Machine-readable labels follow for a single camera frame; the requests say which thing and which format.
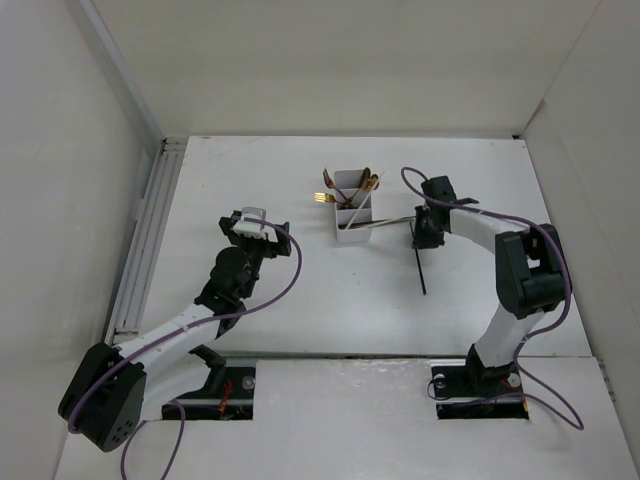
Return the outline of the dark grey chopstick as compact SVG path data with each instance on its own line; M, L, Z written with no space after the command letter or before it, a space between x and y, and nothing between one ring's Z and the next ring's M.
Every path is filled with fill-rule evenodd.
M415 245L416 236L415 236L414 222L410 222L409 223L409 227L410 227L410 232L411 232L411 248L413 249L413 252L414 252L414 255L415 255L415 259L416 259L416 265L417 265L417 270L418 270L418 276L419 276L421 291L422 291L422 294L424 296L426 296L427 295L427 288L426 288L426 282L425 282L425 278L424 278L421 258L420 258L419 250Z
M379 221L374 221L374 222L353 223L351 225L348 225L348 224L338 225L338 230L349 231L349 230L359 230L359 229L370 229L370 228L375 228L379 223L380 223Z

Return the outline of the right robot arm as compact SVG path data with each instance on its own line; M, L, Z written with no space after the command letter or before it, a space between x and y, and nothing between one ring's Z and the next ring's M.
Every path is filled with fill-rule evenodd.
M550 224L489 212L459 199L446 176L424 177L415 208L415 249L435 249L447 234L472 241L494 256L497 309L461 366L432 369L440 397L490 397L512 386L514 357L535 325L570 291L557 230Z

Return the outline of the gold spoon green handle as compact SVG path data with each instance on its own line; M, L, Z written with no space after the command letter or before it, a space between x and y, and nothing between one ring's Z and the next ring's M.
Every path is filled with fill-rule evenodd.
M367 188L363 191L366 192L370 192L372 190L377 189L377 183L379 181L379 175L378 174L371 174L371 178L369 180L369 184L367 186Z

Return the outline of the gold fork green handle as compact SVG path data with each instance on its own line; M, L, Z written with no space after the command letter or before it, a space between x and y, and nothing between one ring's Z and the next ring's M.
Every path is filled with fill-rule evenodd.
M336 204L338 206L344 206L343 201L339 201L333 194L316 192L314 194L314 200L319 203Z

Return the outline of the silver chopstick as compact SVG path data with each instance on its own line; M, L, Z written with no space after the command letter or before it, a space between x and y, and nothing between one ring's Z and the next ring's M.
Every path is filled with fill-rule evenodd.
M412 222L413 220L414 220L414 217L412 217L412 216L400 217L400 218L396 218L396 219L378 220L378 221L372 222L371 224L366 225L365 227L367 229L374 229L374 228L379 228L379 227L382 227L382 226L388 226L388 225L395 225L395 224L400 224L400 223Z
M385 171L382 171L379 175L379 181L377 183L377 188L381 182L381 179L385 176ZM360 203L360 205L358 206L358 208L355 210L354 214L352 215L352 217L349 219L348 221L348 225L351 225L353 223L355 223L358 215L360 214L360 212L364 209L364 207L366 206L366 204L369 201L369 198L371 197L372 193L375 191L372 190L370 192L366 192L366 195L362 198L362 202Z

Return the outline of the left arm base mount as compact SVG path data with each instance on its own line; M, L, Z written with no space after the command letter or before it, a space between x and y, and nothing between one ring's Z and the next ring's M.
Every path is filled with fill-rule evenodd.
M249 421L254 414L256 361L227 359L208 346L189 352L188 360L206 370L195 387L173 395L183 406L187 420Z

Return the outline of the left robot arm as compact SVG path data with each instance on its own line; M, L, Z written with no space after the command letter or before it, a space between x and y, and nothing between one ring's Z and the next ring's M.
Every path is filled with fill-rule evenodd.
M98 342L86 351L58 406L70 434L103 452L115 450L138 425L154 377L291 291L288 283L257 306L245 304L264 260L303 257L289 223L274 224L264 210L246 207L221 218L219 227L230 244L217 254L205 286L185 310L130 341Z

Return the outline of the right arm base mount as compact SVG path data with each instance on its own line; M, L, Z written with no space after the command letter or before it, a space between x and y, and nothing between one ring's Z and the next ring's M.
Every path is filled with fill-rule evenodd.
M439 420L528 420L519 372L513 363L488 370L435 364L431 386Z

